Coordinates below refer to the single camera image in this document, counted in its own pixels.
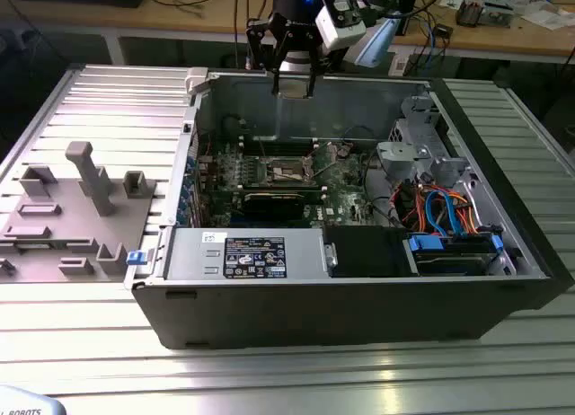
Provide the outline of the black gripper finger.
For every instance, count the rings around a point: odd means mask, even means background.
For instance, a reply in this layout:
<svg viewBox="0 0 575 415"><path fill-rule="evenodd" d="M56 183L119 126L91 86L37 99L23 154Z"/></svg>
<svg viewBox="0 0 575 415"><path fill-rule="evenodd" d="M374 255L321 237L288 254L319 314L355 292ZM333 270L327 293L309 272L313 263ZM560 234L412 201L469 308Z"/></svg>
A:
<svg viewBox="0 0 575 415"><path fill-rule="evenodd" d="M269 52L262 44L267 32L276 41ZM251 51L252 67L262 69L273 76L272 93L279 93L279 70L288 53L288 26L285 18L269 18L267 21L250 18L247 22L246 37Z"/></svg>
<svg viewBox="0 0 575 415"><path fill-rule="evenodd" d="M330 67L330 52L326 52L323 44L323 37L318 30L309 31L306 34L307 52L309 56L309 81L307 86L307 97L314 95L315 82L318 76L323 75Z"/></svg>

